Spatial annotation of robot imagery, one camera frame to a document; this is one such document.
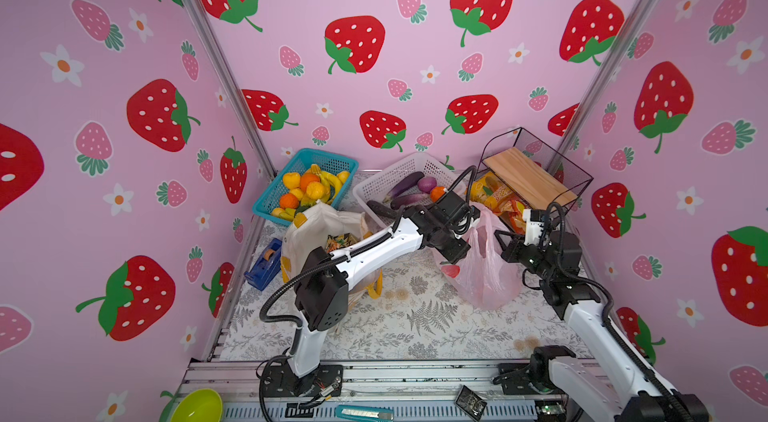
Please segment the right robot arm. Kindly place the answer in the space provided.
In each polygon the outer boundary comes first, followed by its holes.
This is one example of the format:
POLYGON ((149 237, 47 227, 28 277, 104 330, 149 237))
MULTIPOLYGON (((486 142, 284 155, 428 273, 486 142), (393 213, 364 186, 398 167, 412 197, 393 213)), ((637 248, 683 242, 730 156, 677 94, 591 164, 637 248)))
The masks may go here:
POLYGON ((594 421, 708 420, 704 403, 660 375, 613 322, 614 299, 583 275, 580 241, 566 231, 561 206, 528 211, 525 222, 524 234, 494 233, 502 259, 538 277, 547 304, 588 347, 605 377, 589 372, 567 347, 548 345, 533 352, 526 368, 503 372, 497 382, 561 391, 594 421))

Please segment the black yellow snack bag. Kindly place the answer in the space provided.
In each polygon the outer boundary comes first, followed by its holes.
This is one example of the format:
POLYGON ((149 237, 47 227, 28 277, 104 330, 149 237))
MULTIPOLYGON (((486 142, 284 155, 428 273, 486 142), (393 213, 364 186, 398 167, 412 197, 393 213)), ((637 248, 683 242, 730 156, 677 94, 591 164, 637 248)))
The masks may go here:
POLYGON ((325 250, 327 252, 333 252, 342 248, 347 248, 359 242, 359 239, 352 233, 344 233, 340 235, 330 235, 327 237, 325 250))

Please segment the pink plastic grocery bag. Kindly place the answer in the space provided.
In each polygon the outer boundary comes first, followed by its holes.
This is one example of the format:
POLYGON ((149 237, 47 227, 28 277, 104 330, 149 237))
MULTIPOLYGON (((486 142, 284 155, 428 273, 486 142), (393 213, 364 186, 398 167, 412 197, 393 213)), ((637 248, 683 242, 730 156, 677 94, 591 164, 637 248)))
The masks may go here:
POLYGON ((486 206, 471 202, 480 211, 480 218, 462 239, 470 245, 467 255, 456 264, 445 263, 436 249, 430 248, 435 265, 458 295, 481 310, 496 310, 510 303, 521 292, 521 267, 501 257, 496 230, 504 224, 486 206))

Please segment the white canvas tote bag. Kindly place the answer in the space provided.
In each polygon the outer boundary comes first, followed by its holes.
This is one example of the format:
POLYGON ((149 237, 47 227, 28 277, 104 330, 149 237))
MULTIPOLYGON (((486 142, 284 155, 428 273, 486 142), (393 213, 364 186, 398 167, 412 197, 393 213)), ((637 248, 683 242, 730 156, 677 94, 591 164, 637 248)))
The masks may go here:
POLYGON ((317 204, 298 214, 282 238, 282 280, 297 276, 311 250, 325 249, 328 236, 354 234, 359 241, 373 235, 365 216, 359 212, 339 211, 327 204, 317 204))

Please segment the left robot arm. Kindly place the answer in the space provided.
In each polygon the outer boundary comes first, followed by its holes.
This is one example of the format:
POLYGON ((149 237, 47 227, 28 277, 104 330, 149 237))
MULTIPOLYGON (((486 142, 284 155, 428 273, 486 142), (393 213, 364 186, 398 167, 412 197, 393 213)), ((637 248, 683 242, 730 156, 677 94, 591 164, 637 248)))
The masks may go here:
POLYGON ((270 295, 259 312, 264 323, 295 326, 292 345, 280 359, 299 379, 316 372, 326 332, 347 315, 350 289, 389 262, 425 248, 449 264, 459 262, 470 249, 462 236, 479 218, 479 208, 450 191, 428 206, 400 210, 390 226, 349 247, 311 250, 301 272, 270 295))

